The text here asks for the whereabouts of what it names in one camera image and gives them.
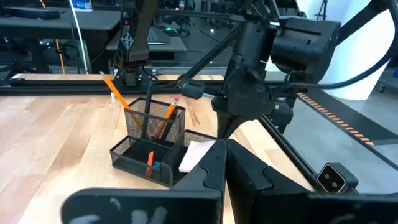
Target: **white pillar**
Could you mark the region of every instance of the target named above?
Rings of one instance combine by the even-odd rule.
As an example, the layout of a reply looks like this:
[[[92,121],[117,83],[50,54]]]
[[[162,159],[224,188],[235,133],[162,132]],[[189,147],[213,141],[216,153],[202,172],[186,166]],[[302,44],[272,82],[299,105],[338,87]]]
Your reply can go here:
[[[351,0],[341,20],[342,24],[349,21],[369,2],[370,0]],[[394,24],[389,11],[385,11],[337,46],[329,69],[320,83],[342,82],[366,71],[387,52],[393,37]],[[325,92],[347,100],[366,100],[386,65],[360,82]]]

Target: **black desk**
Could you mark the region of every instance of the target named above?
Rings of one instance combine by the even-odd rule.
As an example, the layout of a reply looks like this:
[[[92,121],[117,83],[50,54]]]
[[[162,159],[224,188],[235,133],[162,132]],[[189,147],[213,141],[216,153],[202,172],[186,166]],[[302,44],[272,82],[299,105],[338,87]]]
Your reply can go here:
[[[129,26],[123,26],[123,35],[127,33]],[[112,38],[112,40],[107,44],[106,51],[108,58],[112,57],[115,51],[118,49],[120,41],[120,30]],[[175,60],[176,52],[186,52],[187,48],[182,42],[181,37],[170,37],[170,44],[167,45],[157,45],[149,44],[149,60],[154,61],[164,61],[164,60]]]
[[[24,39],[72,39],[71,21],[72,12],[67,8],[54,8],[65,11],[60,19],[41,21],[17,17],[0,18],[0,37]],[[106,44],[118,32],[120,13],[114,11],[76,12],[81,35],[86,41],[90,60],[96,58],[105,50]],[[99,56],[91,64],[92,72],[103,71],[109,73],[108,59],[105,55]]]

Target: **white column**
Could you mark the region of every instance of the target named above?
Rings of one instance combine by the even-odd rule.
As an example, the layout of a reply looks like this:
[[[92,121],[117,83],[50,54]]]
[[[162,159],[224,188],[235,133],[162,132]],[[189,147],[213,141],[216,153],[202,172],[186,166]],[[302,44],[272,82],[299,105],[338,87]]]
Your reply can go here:
[[[322,0],[297,0],[301,11],[309,19],[316,19]],[[326,19],[348,22],[370,0],[329,0]],[[320,83],[337,83],[359,75],[373,66],[387,52],[394,37],[394,24],[389,11],[384,11],[355,34],[337,46],[328,71]],[[366,100],[387,64],[364,80],[335,90],[325,90],[330,95],[347,100]],[[271,63],[271,70],[277,70]]]

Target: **workbench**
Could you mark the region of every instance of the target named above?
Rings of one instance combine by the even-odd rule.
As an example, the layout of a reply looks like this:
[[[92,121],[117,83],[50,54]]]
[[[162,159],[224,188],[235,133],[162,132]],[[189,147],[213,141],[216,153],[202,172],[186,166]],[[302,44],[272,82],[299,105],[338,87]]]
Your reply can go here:
[[[47,9],[62,12],[60,19],[0,18],[0,37],[27,39],[29,45],[36,45],[36,48],[38,48],[37,39],[72,40],[72,11],[69,8],[61,7],[48,7]],[[76,12],[76,16],[80,25],[81,36],[87,46],[89,57],[87,61],[96,58],[91,64],[92,72],[104,71],[109,73],[108,59],[103,55],[103,52],[106,44],[119,30],[120,12],[94,10],[93,12]],[[78,39],[76,24],[73,24]],[[42,55],[32,57],[36,65],[44,63],[36,62],[39,58],[44,60]]]
[[[98,80],[101,75],[20,75],[26,79]],[[198,75],[199,79],[222,79]],[[162,75],[160,79],[175,79]],[[132,101],[137,96],[125,96]],[[170,102],[172,95],[154,95]],[[181,97],[185,128],[216,136],[216,113],[208,97]],[[60,223],[60,207],[72,193],[89,187],[167,189],[115,169],[109,150],[126,136],[124,110],[104,96],[0,96],[0,223]],[[232,135],[279,172],[312,189],[258,121]],[[225,197],[224,223],[234,223]]]

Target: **sticky note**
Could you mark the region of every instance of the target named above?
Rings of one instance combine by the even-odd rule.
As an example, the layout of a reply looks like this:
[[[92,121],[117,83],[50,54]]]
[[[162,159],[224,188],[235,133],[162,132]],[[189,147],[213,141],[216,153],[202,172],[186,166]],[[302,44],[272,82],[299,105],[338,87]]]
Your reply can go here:
[[[215,140],[207,142],[195,142],[191,141],[187,153],[185,154],[180,167],[178,168],[180,172],[189,173],[205,156],[209,149],[214,145]]]

